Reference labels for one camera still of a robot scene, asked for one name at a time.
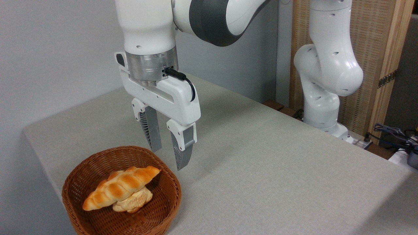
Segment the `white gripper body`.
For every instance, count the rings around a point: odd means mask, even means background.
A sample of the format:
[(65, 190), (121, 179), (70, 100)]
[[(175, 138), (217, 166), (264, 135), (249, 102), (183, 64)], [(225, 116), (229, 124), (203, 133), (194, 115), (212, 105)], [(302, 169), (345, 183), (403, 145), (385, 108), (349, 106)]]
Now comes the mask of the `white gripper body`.
[(156, 82), (155, 86), (142, 85), (131, 78), (125, 52), (115, 53), (115, 61), (119, 65), (121, 80), (128, 94), (182, 126), (188, 126), (200, 119), (198, 96), (195, 95), (191, 101), (193, 93), (187, 81), (168, 76)]

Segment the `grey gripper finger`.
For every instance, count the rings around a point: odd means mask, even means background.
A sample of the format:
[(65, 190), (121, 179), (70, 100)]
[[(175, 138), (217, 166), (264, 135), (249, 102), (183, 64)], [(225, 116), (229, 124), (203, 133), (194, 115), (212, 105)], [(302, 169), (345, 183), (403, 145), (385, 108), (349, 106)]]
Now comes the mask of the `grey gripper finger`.
[(170, 119), (166, 125), (171, 132), (176, 166), (179, 171), (188, 165), (192, 155), (193, 144), (197, 142), (196, 123), (182, 126), (175, 120)]
[(160, 150), (162, 148), (162, 143), (157, 111), (137, 98), (134, 98), (131, 104), (135, 119), (141, 124), (150, 149), (152, 152)]

